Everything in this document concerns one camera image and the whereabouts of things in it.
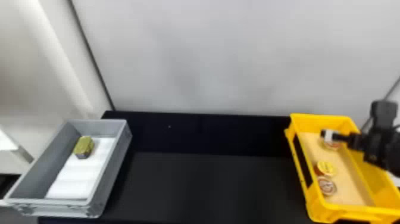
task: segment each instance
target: gray plastic bin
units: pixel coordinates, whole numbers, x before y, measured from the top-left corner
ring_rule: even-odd
[[[45,195],[82,135],[115,138],[94,189],[85,200],[58,200]],[[29,216],[99,217],[113,188],[132,134],[126,120],[69,120],[53,137],[29,171],[8,191],[4,200]]]

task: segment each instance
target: yellow label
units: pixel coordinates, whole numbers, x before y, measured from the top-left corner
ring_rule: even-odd
[[[336,175],[336,168],[329,162],[319,161],[317,163],[318,170],[320,170],[324,175],[334,176]]]

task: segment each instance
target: plastic crate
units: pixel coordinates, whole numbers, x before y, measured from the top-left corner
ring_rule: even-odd
[[[333,204],[322,195],[314,173],[313,162],[307,150],[307,143],[299,134],[304,132],[320,133],[321,129],[336,129],[342,134],[358,132],[356,125],[349,117],[325,116],[312,114],[291,114],[291,123],[285,130],[290,150],[300,178],[305,197],[306,209],[311,220],[322,223],[333,223],[339,219],[368,221],[370,223],[392,223],[400,219],[400,192],[392,183],[388,174],[363,161],[363,153],[349,150],[345,145],[341,153],[347,159],[354,175],[361,181],[371,203],[364,205]]]
[[[46,198],[75,143],[86,135],[115,139],[90,195],[85,199]],[[126,120],[69,120],[60,127],[29,171],[8,191],[4,200],[27,216],[97,218],[104,211],[131,139]]]

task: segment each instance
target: robotic arm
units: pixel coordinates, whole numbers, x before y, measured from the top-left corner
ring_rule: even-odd
[[[396,131],[400,125],[393,126],[397,108],[395,102],[374,101],[370,111],[373,125],[368,133],[341,135],[322,130],[321,136],[346,142],[349,149],[364,152],[364,161],[400,177],[400,133]]]

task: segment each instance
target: black table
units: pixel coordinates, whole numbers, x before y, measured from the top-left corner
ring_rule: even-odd
[[[103,118],[126,119],[133,134],[103,215],[39,223],[312,223],[283,134],[288,117]]]

